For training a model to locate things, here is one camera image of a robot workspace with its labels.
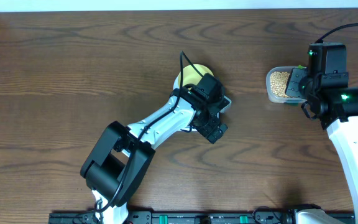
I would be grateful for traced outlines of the yellow plastic bowl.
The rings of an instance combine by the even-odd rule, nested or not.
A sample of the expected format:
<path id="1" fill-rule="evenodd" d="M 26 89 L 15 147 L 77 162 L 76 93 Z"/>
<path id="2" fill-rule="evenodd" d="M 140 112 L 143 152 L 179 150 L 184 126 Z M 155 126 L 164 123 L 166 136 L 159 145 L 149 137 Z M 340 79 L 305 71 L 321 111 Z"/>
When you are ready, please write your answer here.
<path id="1" fill-rule="evenodd" d="M 202 75 L 205 75 L 206 73 L 210 75 L 214 75 L 213 72 L 206 66 L 202 64 L 194 64 L 197 71 L 199 71 Z M 194 84 L 197 85 L 198 82 L 202 79 L 201 75 L 191 66 L 187 65 L 184 69 L 184 80 L 183 80 L 183 86 L 187 84 Z M 180 87 L 180 80 L 181 80 L 181 73 L 178 74 L 176 77 L 174 83 L 173 83 L 173 89 Z"/>

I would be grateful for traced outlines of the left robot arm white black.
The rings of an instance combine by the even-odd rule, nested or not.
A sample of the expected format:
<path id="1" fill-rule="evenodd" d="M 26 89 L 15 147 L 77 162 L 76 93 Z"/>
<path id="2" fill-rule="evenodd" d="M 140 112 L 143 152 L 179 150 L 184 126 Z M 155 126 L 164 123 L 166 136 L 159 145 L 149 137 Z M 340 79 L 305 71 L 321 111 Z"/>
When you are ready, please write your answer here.
<path id="1" fill-rule="evenodd" d="M 223 84 L 206 73 L 196 84 L 181 83 L 147 118 L 127 126 L 109 124 L 80 170 L 96 199 L 96 222 L 124 223 L 126 203 L 139 188 L 156 148 L 171 135 L 196 130 L 211 144 L 220 139 L 227 126 L 219 114 L 230 104 Z"/>

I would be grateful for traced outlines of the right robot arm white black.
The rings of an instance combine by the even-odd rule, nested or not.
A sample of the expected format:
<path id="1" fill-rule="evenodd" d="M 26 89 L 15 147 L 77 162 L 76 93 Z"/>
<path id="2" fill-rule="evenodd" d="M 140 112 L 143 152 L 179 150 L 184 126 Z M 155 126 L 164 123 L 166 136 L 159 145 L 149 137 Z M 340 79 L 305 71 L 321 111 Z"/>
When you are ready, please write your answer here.
<path id="1" fill-rule="evenodd" d="M 349 87 L 346 46 L 317 42 L 307 67 L 293 68 L 286 95 L 303 99 L 310 120 L 318 119 L 340 158 L 358 223 L 358 87 Z"/>

